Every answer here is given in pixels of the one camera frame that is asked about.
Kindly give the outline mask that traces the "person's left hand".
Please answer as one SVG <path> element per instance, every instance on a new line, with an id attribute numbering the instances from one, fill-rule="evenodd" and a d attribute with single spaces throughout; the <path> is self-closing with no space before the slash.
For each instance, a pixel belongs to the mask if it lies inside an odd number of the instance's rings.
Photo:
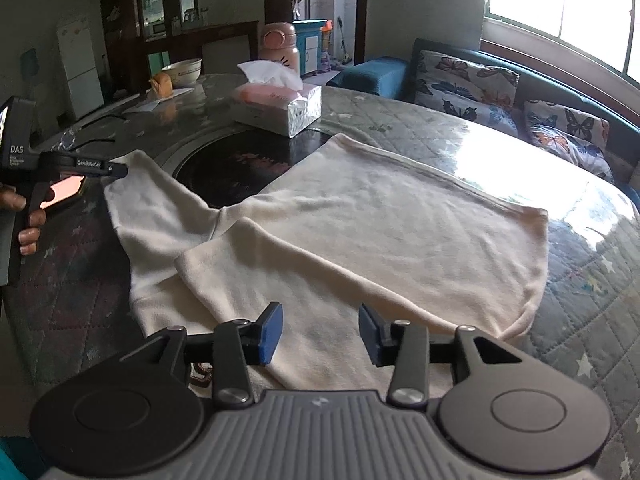
<path id="1" fill-rule="evenodd" d="M 15 192 L 14 188 L 1 185 L 1 208 L 12 212 L 22 212 L 27 207 L 27 200 Z M 27 226 L 17 234 L 20 251 L 23 256 L 30 256 L 37 251 L 40 229 L 46 223 L 46 212 L 37 209 L 29 214 Z"/>

